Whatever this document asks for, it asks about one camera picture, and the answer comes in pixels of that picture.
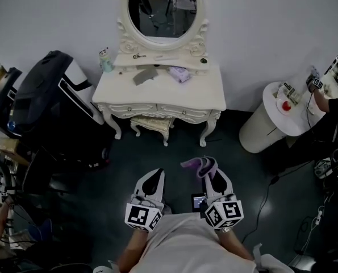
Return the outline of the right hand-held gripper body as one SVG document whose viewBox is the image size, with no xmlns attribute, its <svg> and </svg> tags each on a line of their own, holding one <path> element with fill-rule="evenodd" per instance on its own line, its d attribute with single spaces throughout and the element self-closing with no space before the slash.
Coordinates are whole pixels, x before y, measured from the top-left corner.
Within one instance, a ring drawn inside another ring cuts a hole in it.
<svg viewBox="0 0 338 273">
<path fill-rule="evenodd" d="M 205 211 L 207 223 L 215 230 L 232 228 L 243 218 L 242 203 L 234 193 L 216 199 Z"/>
</svg>

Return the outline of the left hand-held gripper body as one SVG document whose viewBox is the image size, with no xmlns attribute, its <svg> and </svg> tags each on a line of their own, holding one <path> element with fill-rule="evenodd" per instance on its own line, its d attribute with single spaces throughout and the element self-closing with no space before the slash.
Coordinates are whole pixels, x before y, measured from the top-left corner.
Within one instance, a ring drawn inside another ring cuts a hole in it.
<svg viewBox="0 0 338 273">
<path fill-rule="evenodd" d="M 137 190 L 126 205 L 124 222 L 133 229 L 150 233 L 161 220 L 164 207 L 164 202 L 140 195 Z"/>
</svg>

